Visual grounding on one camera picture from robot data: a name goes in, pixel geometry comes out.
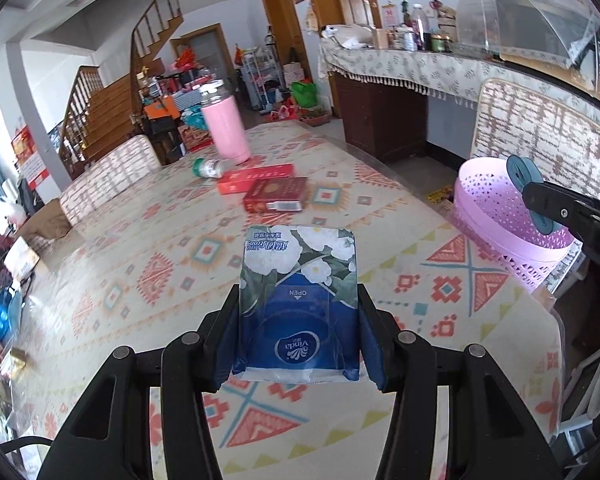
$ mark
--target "chair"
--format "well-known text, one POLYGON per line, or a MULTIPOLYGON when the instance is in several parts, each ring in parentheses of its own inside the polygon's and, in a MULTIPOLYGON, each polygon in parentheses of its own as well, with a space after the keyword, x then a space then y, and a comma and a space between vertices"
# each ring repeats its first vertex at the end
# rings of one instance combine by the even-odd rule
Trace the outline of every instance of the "chair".
POLYGON ((97 208, 161 167, 149 139, 132 137, 107 153, 62 192, 62 210, 75 227, 97 208))
MULTIPOLYGON (((549 182, 600 198, 600 126, 565 104, 502 79, 480 88, 470 157, 528 156, 549 182)), ((569 254, 545 280, 560 285, 582 250, 569 254)))

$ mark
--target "pink thermos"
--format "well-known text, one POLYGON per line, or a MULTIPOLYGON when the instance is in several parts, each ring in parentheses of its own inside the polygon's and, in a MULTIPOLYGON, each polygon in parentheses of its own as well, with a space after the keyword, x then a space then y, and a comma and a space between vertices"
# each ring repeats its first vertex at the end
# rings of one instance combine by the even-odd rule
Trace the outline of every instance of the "pink thermos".
POLYGON ((241 164, 251 156, 244 125, 234 96, 224 81, 214 80, 200 87, 202 114, 221 158, 241 164))

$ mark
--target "plastic tablecloth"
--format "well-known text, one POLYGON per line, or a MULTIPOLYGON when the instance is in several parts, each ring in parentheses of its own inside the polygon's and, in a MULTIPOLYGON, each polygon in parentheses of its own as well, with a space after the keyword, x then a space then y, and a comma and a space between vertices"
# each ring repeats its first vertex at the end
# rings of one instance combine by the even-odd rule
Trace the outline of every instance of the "plastic tablecloth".
MULTIPOLYGON (((241 195, 220 195, 212 180, 193 177, 186 157, 89 216, 36 269, 18 342, 29 355, 14 384, 18 428, 55 437, 114 348, 141 352, 195 330, 237 283, 245 230, 265 223, 352 230, 358 277, 376 306, 433 345, 483 344, 549 438, 562 391, 552 315, 384 171, 299 123, 249 134, 254 155, 245 166, 290 162, 309 178, 304 211, 249 215, 241 195)), ((439 399, 435 479, 446 461, 444 389, 439 399)), ((393 401, 367 378, 307 386, 232 377, 218 394, 204 395, 219 465, 240 480, 373 478, 393 401)), ((157 389, 150 428, 154 475, 165 478, 157 389)))

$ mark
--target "cabinet door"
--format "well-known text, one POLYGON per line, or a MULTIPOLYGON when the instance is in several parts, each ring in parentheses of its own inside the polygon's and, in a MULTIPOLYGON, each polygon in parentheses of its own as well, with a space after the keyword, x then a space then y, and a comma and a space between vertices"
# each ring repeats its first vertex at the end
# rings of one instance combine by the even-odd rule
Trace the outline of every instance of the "cabinet door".
POLYGON ((428 97, 401 86, 371 85, 376 157, 396 162, 424 154, 428 97))
POLYGON ((371 102, 364 83, 336 74, 340 114, 347 144, 376 156, 371 102))

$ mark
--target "tissue pack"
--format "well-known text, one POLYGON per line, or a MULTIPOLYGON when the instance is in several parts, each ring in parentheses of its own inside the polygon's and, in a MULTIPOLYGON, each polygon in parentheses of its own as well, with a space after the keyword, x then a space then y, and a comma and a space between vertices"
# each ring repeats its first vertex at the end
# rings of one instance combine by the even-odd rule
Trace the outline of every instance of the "tissue pack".
POLYGON ((350 231, 250 227, 234 374, 289 384, 357 381, 357 284, 350 231))

